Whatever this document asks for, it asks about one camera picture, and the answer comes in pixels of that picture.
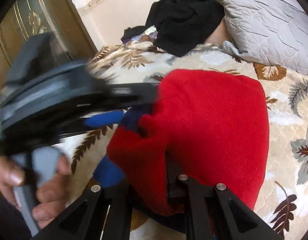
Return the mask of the person left hand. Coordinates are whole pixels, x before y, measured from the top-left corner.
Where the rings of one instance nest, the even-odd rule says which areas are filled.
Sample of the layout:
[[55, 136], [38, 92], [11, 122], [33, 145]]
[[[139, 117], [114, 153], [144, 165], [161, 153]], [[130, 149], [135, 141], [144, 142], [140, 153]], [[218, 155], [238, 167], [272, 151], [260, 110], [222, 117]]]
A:
[[[36, 190], [39, 205], [32, 210], [32, 216], [40, 228], [46, 227], [65, 209], [68, 202], [71, 166], [66, 155], [58, 159], [57, 169], [51, 180]], [[6, 157], [0, 157], [0, 191], [4, 198], [17, 210], [20, 206], [13, 188], [25, 183], [25, 172]]]

